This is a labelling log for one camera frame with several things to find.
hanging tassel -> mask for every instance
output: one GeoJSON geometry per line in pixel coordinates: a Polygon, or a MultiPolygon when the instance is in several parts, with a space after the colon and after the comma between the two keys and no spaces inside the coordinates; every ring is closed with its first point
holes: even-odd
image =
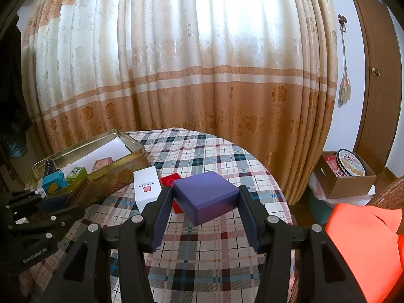
{"type": "Polygon", "coordinates": [[[338,98],[338,107],[342,107],[345,105],[348,100],[351,100],[351,81],[348,78],[347,73],[347,58],[345,54],[345,42],[344,42],[344,33],[347,32],[345,24],[347,24],[347,19],[341,14],[338,15],[338,21],[341,25],[341,36],[342,36],[342,48],[344,52],[344,74],[342,75],[342,81],[339,87],[339,98],[338,98]]]}

green toy block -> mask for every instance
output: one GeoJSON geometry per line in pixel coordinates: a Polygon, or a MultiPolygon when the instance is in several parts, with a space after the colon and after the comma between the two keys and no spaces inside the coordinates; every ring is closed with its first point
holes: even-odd
{"type": "Polygon", "coordinates": [[[71,185],[72,183],[75,183],[78,180],[81,180],[87,176],[87,171],[85,167],[75,167],[69,175],[66,177],[67,183],[71,185]]]}

round table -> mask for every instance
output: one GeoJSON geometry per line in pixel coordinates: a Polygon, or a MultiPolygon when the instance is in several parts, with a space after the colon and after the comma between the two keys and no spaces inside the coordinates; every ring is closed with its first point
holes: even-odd
{"type": "MultiPolygon", "coordinates": [[[[145,146],[149,164],[156,167],[159,177],[215,171],[236,186],[247,186],[253,199],[259,199],[271,215],[292,224],[275,179],[243,148],[210,134],[179,128],[129,134],[145,146]]],[[[46,288],[66,251],[89,224],[113,226],[138,213],[133,183],[90,206],[60,242],[58,252],[31,268],[34,295],[46,288]]],[[[154,254],[145,254],[154,301],[164,303],[252,303],[264,261],[264,255],[255,254],[248,246],[237,208],[196,227],[186,215],[172,213],[161,246],[154,254]]],[[[112,251],[115,303],[121,302],[118,274],[118,251],[112,251]]],[[[293,279],[292,255],[289,295],[293,279]]]]}

purple box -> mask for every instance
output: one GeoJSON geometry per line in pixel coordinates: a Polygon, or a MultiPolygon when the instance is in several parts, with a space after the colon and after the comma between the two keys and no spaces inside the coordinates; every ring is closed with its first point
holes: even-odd
{"type": "Polygon", "coordinates": [[[237,207],[239,189],[213,171],[175,180],[174,197],[197,226],[237,207]]]}

gold tray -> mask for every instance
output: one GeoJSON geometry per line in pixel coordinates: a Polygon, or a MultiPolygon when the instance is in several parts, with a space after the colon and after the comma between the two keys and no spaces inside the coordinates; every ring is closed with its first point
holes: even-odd
{"type": "MultiPolygon", "coordinates": [[[[122,140],[131,153],[87,176],[87,179],[95,185],[93,188],[96,188],[96,190],[94,190],[92,199],[82,204],[82,206],[87,208],[97,200],[127,186],[133,182],[133,172],[149,167],[149,162],[146,157],[146,150],[140,142],[124,132],[113,129],[91,139],[81,141],[34,164],[28,173],[25,189],[37,190],[38,181],[44,175],[46,160],[54,160],[56,169],[62,169],[66,165],[74,163],[97,148],[114,140],[116,137],[122,140]]],[[[77,181],[49,195],[44,200],[71,195],[80,183],[81,181],[77,181]]]]}

